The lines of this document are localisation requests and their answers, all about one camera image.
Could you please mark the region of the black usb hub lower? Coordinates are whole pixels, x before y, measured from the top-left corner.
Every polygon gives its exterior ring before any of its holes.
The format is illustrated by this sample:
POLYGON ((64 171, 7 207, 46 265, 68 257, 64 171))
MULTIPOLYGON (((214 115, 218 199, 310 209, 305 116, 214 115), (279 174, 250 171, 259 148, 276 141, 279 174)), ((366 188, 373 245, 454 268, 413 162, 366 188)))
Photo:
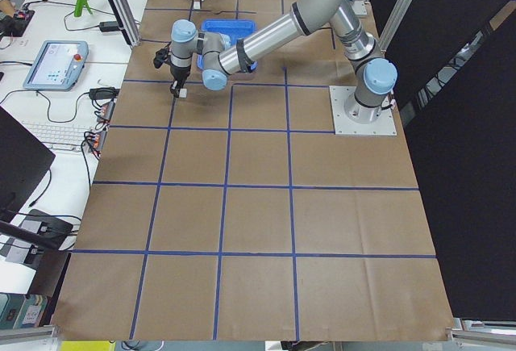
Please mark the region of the black usb hub lower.
POLYGON ((85 145, 90 152, 99 155, 102 151, 103 145, 105 144, 107 136, 107 130, 99 132, 87 131, 84 133, 85 145))

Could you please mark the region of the black usb hub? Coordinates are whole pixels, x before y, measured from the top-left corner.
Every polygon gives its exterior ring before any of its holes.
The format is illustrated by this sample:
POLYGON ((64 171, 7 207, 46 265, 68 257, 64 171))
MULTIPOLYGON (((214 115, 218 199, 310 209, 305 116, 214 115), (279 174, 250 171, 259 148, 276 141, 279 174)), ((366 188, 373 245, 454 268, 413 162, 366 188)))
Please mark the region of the black usb hub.
POLYGON ((97 116, 98 123, 109 123, 111 121, 112 115, 114 113, 115 102, 109 101, 100 106, 100 108, 95 111, 97 116))
POLYGON ((102 151, 103 145, 105 144, 107 136, 107 130, 99 132, 87 131, 84 133, 85 145, 90 152, 99 155, 102 151))

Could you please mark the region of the aluminium frame post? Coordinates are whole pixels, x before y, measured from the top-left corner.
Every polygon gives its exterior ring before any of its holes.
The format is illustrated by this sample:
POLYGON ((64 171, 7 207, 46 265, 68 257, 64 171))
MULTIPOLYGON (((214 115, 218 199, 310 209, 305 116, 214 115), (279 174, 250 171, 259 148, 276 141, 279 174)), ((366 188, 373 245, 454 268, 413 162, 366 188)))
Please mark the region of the aluminium frame post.
POLYGON ((127 45, 131 48, 138 46, 141 35, 137 27, 134 15, 131 11, 128 0, 107 0, 114 13, 115 19, 119 25, 119 30, 123 34, 127 45))

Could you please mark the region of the blue plastic tray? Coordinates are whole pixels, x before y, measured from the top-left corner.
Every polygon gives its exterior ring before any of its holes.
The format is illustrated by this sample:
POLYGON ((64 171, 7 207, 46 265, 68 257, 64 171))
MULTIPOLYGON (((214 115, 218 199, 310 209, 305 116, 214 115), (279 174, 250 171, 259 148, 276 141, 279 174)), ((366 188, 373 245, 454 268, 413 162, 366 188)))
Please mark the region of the blue plastic tray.
POLYGON ((202 76, 211 75, 214 70, 209 69, 207 72, 204 69, 204 58, 209 52, 204 51, 204 39, 207 38, 208 33, 214 33, 221 36, 223 47, 218 55, 236 45, 238 40, 251 35, 256 30, 256 23, 252 20, 238 20, 238 19, 207 19, 201 25, 201 31, 198 32, 195 41, 196 52, 198 55, 197 65, 198 69, 202 71, 202 76))

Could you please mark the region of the brown paper table cover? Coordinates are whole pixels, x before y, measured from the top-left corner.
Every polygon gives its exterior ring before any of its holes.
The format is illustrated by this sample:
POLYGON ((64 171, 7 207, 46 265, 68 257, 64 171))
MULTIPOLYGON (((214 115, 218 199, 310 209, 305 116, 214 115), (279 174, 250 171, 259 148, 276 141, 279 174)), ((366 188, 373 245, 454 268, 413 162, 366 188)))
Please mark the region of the brown paper table cover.
POLYGON ((452 314, 405 137, 337 136, 330 29, 211 92, 148 0, 52 318, 68 340, 441 341, 452 314))

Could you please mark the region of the teach pendant with screen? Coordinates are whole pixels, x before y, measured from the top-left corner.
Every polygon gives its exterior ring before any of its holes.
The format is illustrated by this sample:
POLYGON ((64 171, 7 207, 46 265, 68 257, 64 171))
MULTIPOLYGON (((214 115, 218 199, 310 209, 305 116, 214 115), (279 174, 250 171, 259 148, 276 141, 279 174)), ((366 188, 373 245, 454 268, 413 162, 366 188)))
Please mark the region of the teach pendant with screen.
POLYGON ((23 82, 23 88, 71 90, 81 75, 88 55, 89 45, 83 40, 45 40, 23 82))

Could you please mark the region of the black device with red button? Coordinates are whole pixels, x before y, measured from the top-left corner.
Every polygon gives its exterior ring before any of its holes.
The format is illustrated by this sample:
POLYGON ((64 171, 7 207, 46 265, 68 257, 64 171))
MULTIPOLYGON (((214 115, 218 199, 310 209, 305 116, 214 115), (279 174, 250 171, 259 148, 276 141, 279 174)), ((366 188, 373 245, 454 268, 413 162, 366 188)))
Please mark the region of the black device with red button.
POLYGON ((5 16, 1 20, 1 37, 21 37, 26 31, 35 12, 33 10, 18 10, 13 17, 5 16))

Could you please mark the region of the black monitor stand base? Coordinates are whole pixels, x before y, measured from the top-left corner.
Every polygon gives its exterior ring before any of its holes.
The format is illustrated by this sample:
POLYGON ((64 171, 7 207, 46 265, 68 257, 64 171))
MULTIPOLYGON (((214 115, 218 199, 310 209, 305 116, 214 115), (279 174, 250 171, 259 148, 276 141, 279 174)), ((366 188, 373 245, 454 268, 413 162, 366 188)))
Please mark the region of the black monitor stand base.
POLYGON ((39 211, 27 214, 20 226, 1 218, 1 234, 40 249, 59 249, 72 230, 71 223, 39 211))

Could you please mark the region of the white keyboard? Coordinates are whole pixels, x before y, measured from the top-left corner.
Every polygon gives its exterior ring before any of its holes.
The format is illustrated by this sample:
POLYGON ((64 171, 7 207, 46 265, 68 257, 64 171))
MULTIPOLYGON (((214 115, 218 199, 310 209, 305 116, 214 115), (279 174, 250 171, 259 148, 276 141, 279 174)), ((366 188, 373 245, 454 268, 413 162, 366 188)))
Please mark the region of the white keyboard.
POLYGON ((22 121, 21 124, 53 152, 79 153, 86 132, 93 128, 76 124, 22 121))

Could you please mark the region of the black power adapter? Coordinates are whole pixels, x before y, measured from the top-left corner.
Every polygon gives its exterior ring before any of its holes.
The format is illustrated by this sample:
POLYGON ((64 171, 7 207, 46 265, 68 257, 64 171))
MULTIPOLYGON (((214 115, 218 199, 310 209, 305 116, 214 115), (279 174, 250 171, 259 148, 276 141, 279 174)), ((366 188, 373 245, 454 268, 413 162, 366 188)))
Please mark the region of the black power adapter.
POLYGON ((119 30, 119 24, 116 21, 103 21, 98 24, 100 32, 113 32, 119 30))

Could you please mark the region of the black usb hub upper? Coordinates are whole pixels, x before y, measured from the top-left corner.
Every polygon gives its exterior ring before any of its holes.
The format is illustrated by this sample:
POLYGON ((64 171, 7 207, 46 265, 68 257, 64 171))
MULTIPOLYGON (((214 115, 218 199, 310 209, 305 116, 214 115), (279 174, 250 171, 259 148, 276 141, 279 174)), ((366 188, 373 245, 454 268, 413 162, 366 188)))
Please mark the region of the black usb hub upper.
POLYGON ((100 108, 95 111, 97 116, 98 123, 109 123, 111 121, 112 115, 114 113, 115 102, 109 101, 100 106, 100 108))

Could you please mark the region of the green plastic clamp tool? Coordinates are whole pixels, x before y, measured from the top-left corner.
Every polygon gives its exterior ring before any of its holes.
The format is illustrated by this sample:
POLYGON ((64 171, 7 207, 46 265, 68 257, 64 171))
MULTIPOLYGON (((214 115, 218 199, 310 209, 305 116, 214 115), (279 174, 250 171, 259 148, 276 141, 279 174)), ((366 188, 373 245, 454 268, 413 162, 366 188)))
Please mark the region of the green plastic clamp tool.
POLYGON ((76 0, 73 16, 75 18, 80 18, 83 14, 83 10, 86 10, 90 15, 93 14, 93 11, 89 6, 89 0, 76 0))

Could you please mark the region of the black monitor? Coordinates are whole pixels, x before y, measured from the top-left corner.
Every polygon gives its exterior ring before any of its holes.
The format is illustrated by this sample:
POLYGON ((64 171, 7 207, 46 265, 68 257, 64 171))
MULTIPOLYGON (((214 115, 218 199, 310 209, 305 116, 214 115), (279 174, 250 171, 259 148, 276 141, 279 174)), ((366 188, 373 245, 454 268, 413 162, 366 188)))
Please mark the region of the black monitor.
POLYGON ((44 178, 55 154, 3 108, 0 148, 1 220, 10 222, 44 178))

